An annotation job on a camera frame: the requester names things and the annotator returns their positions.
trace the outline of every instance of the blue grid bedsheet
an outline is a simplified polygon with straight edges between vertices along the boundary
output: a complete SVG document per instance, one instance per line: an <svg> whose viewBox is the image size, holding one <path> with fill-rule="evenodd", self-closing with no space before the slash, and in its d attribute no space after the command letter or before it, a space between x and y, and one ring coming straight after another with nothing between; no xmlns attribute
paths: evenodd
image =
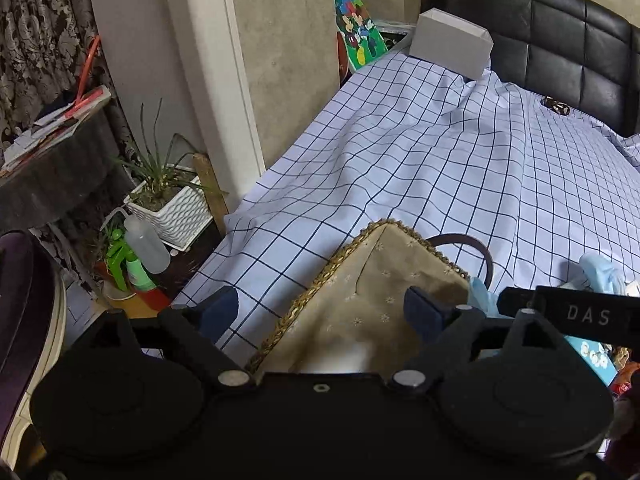
<svg viewBox="0 0 640 480"><path fill-rule="evenodd" d="M485 70L464 79L389 53L354 74L226 217L228 235L175 303L225 284L240 310L218 342L239 364L370 222L466 233L495 261L493 290L559 285L597 251L640 270L640 150L601 122L562 117ZM443 252L482 275L471 248Z"/></svg>

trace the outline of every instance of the wooden stick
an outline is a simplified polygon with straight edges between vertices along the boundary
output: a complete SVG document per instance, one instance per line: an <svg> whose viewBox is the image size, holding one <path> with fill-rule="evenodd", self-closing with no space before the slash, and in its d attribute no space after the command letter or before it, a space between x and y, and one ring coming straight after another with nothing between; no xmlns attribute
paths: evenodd
<svg viewBox="0 0 640 480"><path fill-rule="evenodd" d="M193 155L193 165L200 177L200 184L208 188L208 190L204 192L204 196L207 199L207 204L209 205L209 210L213 216L213 221L216 223L218 232L220 232L220 236L224 238L226 235L224 217L229 213L229 210L226 208L225 199L218 185L216 173L213 171L209 157L203 153Z"/></svg>

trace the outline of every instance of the plant leaves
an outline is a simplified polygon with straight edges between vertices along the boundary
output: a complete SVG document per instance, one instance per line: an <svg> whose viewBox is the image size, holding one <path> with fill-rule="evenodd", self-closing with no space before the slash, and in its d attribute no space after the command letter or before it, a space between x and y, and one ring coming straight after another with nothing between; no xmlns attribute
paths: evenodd
<svg viewBox="0 0 640 480"><path fill-rule="evenodd" d="M183 154L183 155L178 159L178 161L177 161L175 164L173 164L173 167L175 168L176 166L178 166L178 165L182 162L182 160L183 160L186 156L188 156L188 155L193 155L193 153L190 153L190 152L184 153L184 154Z"/></svg>
<svg viewBox="0 0 640 480"><path fill-rule="evenodd" d="M154 174L149 168L145 168L144 166L140 166L139 164L134 164L133 162L129 162L128 160L118 159L118 162L127 168L131 168L133 171L141 175L143 178L152 178Z"/></svg>
<svg viewBox="0 0 640 480"><path fill-rule="evenodd" d="M146 160L145 156L142 154L142 151L140 151L140 147L138 146L138 142L136 141L136 137L133 134L131 134L131 140L133 141L133 149L136 152L136 156L137 156L137 158L138 158L138 160L140 162L140 165L149 168L148 161Z"/></svg>
<svg viewBox="0 0 640 480"><path fill-rule="evenodd" d="M191 149L190 152L187 152L184 155L193 155L194 153L198 153L198 150L196 150L195 146L193 145L193 143L189 139L187 139L183 134L180 134L180 133L176 132L176 133L174 133L172 135L171 142L169 142L169 149L166 151L166 157L164 159L164 165L165 166L167 166L169 164L169 157L171 156L171 152L174 149L174 145L175 145L176 139L182 140Z"/></svg>
<svg viewBox="0 0 640 480"><path fill-rule="evenodd" d="M156 136L156 124L158 124L158 117L160 117L160 109L162 108L162 98L158 103L158 111L156 112L156 120L154 120L154 146L156 147L156 164L160 166L160 151L158 150L158 136Z"/></svg>
<svg viewBox="0 0 640 480"><path fill-rule="evenodd" d="M148 157L148 162L151 166L151 150L149 150L149 145L146 142L146 133L145 133L145 104L140 104L140 130L142 131L142 140L145 141L145 149L146 156Z"/></svg>
<svg viewBox="0 0 640 480"><path fill-rule="evenodd" d="M203 191L214 192L214 190L208 186L203 186L201 184L194 184L193 182L187 182L186 180L176 180L175 183L182 187L191 187L192 189L201 189Z"/></svg>

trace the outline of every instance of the silver screw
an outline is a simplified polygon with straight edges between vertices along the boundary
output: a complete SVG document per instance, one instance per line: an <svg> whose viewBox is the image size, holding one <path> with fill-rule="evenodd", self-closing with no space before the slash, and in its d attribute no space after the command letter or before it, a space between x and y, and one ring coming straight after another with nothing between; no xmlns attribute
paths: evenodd
<svg viewBox="0 0 640 480"><path fill-rule="evenodd" d="M394 374L394 381L402 386L417 388L427 377L418 370L400 370Z"/></svg>
<svg viewBox="0 0 640 480"><path fill-rule="evenodd" d="M251 376L242 370L227 370L218 376L220 384L225 386L244 386L251 380Z"/></svg>

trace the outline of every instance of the green spray bottle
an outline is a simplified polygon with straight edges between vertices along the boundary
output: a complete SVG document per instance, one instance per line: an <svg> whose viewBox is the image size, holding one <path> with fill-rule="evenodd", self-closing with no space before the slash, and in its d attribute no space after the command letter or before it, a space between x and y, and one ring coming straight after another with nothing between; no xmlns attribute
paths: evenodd
<svg viewBox="0 0 640 480"><path fill-rule="evenodd" d="M142 266L142 262L124 239L122 229L114 229L110 234L110 246L107 251L107 269L113 276L116 286L120 290L128 290L127 282L122 272L123 262L126 262L129 283L133 286L136 294L150 308L162 310L169 306L171 301L149 278Z"/></svg>

